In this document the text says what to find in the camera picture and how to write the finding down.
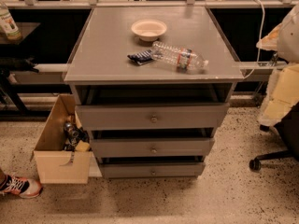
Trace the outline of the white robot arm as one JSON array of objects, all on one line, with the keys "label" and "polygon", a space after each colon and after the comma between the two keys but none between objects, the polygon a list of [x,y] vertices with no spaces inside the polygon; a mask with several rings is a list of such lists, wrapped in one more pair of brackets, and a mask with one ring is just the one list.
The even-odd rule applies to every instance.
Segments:
[{"label": "white robot arm", "polygon": [[288,63],[282,70],[272,71],[258,116],[260,124],[274,126],[299,102],[299,5],[260,39],[256,47],[276,51]]}]

